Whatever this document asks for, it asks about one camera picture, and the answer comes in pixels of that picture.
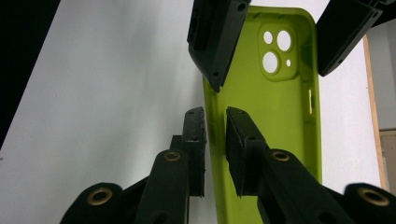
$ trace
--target screw hole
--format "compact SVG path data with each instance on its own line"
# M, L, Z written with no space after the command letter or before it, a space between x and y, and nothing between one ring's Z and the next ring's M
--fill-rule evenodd
M113 191L108 188L99 188L88 195L87 203L90 205L101 205L107 203L113 196Z
M377 206L389 205L389 199L373 189L360 188L358 189L358 193L368 203L372 203Z

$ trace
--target black clamp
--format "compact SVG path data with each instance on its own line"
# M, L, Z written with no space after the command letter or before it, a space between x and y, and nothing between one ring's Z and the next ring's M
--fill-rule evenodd
M61 223L187 223L190 196L204 196L205 136L204 110L189 110L183 134L157 155L148 177L125 190L110 183L85 189Z

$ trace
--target black plastic part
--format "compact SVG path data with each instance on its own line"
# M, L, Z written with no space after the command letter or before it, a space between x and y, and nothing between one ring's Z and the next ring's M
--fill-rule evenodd
M110 199L103 204L91 205L88 203L90 194L99 189L109 189L112 193ZM77 197L73 204L64 214L61 224L76 223L97 223L111 224L120 223L122 216L119 204L121 200L122 188L115 184L100 183L93 185Z
M158 154L137 208L135 224L187 223L189 156L170 149Z
M202 107L186 112L181 149L189 154L190 196L205 196L205 114Z
M224 85L250 0L194 0L187 41L213 90Z
M346 210L357 223L396 223L396 198L368 184L352 184L344 193Z
M226 157L230 164L236 194L258 195L261 151L268 148L265 139L247 112L228 107Z
M122 223L133 223L148 179L149 177L146 177L122 192L118 212L123 219Z
M278 205L281 211L277 213L283 214L287 223L354 223L332 195L288 151L264 150L261 168L267 187L263 188L259 204L265 210L275 210Z
M227 109L226 150L237 194L259 196L266 223L353 223L293 154L266 145L246 111Z
M318 72L327 76L382 14L378 1L331 0L317 24Z
M0 147L17 111L60 0L2 4Z

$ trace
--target lime green phone case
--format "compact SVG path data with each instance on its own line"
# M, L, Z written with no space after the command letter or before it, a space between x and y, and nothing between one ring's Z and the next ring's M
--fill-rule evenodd
M225 110L252 117L269 147L292 152L320 181L315 23L300 8L249 7L220 93L204 80L219 223L262 223L257 197L238 198L225 158Z

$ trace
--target clamp jaw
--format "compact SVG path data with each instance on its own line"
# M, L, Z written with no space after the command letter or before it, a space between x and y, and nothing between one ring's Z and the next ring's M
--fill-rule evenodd
M183 134L157 155L148 177L125 190L111 183L85 189L61 224L187 223L190 196L204 196L205 137L204 110L189 110Z
M396 198L368 184L327 189L290 152L268 147L246 111L227 109L227 161L238 196L258 196L264 223L394 223Z

